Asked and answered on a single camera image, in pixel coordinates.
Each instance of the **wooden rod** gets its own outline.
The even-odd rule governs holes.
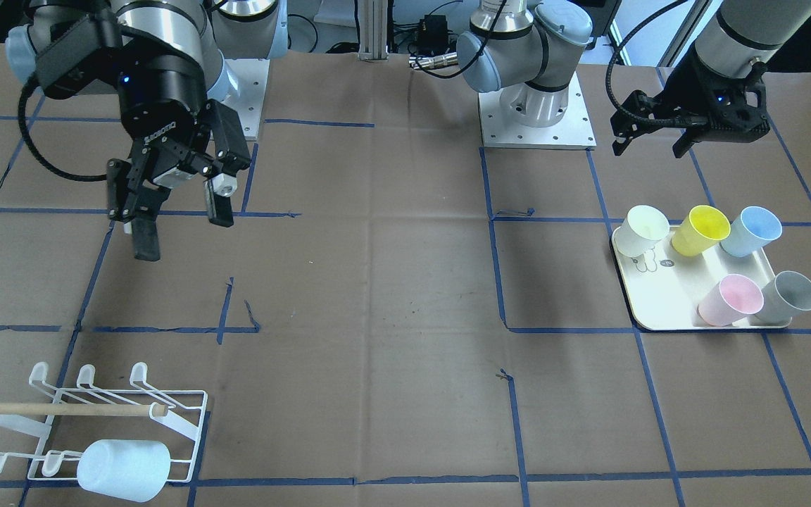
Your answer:
[[[149,407],[154,405],[152,414],[162,417],[168,414],[167,405],[112,405],[86,403],[0,403],[0,414],[22,416],[111,416],[148,417]]]

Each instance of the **drying rack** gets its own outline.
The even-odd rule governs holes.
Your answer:
[[[49,414],[46,416],[45,421],[42,422],[14,413],[0,413],[0,427],[38,437],[39,439],[33,453],[0,452],[0,474],[9,458],[24,458],[30,460],[30,467],[27,471],[27,479],[29,480],[77,480],[76,475],[58,477],[55,475],[61,471],[61,465],[64,462],[80,461],[80,456],[83,456],[82,452],[49,449],[49,451],[43,453],[51,436],[52,423],[54,423],[55,417],[58,417],[52,415],[51,412],[64,412],[67,415],[67,409],[71,408],[71,412],[76,415],[118,415],[116,413],[106,413],[109,411],[127,412],[123,415],[148,415],[155,423],[168,427],[168,429],[174,430],[176,433],[180,433],[180,435],[192,440],[193,450],[189,458],[174,458],[174,456],[171,456],[172,469],[174,465],[181,466],[181,468],[186,466],[187,474],[183,478],[168,478],[168,482],[189,482],[193,478],[194,463],[199,455],[199,445],[202,442],[202,429],[206,420],[208,394],[205,391],[176,391],[176,389],[174,391],[162,391],[162,389],[157,389],[149,384],[147,381],[148,371],[149,367],[145,363],[136,363],[130,373],[132,389],[103,389],[93,383],[94,376],[96,376],[96,367],[84,365],[77,374],[77,387],[65,388],[48,383],[49,365],[47,363],[36,363],[30,373],[29,385],[48,396],[51,399],[51,405],[68,405],[68,407],[47,407],[45,412],[49,412]],[[180,396],[184,397],[184,400],[192,396],[196,403],[183,404],[176,398]]]

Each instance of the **white tray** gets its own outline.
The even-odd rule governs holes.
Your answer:
[[[612,255],[638,324],[650,331],[778,330],[791,324],[766,324],[752,316],[724,327],[705,323],[696,313],[696,305],[725,275],[743,274],[762,287],[775,277],[775,271],[762,248],[741,258],[725,253],[720,245],[701,256],[682,256],[672,248],[677,229],[674,225],[668,237],[634,259],[618,253],[612,234]]]

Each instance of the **plastic cup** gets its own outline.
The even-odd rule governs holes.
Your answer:
[[[149,501],[168,480],[171,455],[154,440],[97,440],[77,464],[84,490],[130,501]]]
[[[759,285],[743,274],[725,275],[696,307],[708,325],[730,325],[762,309]]]
[[[782,324],[795,315],[811,311],[811,280],[797,272],[781,272],[762,288],[765,305],[756,317]]]
[[[759,206],[747,206],[731,224],[731,234],[721,245],[730,256],[749,256],[781,237],[781,221],[773,212]]]
[[[669,219],[656,208],[634,206],[624,224],[615,229],[615,250],[622,256],[638,257],[669,235]]]
[[[728,234],[731,234],[731,224],[724,213],[712,206],[694,206],[675,231],[672,247],[682,256],[699,256]]]

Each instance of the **blue cup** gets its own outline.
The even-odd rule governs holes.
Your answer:
[[[781,221],[773,212],[759,206],[747,206],[731,223],[731,234],[722,248],[734,257],[749,256],[781,237]]]

